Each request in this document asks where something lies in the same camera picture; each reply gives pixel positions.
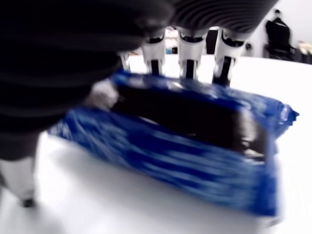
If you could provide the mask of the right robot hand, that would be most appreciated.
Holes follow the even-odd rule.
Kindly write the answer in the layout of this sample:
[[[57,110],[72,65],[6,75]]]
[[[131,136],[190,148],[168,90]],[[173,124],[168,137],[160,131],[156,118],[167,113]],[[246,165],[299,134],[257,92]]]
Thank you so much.
[[[35,206],[41,132],[121,68],[120,54],[163,28],[212,26],[245,39],[273,0],[3,0],[0,3],[0,181]]]

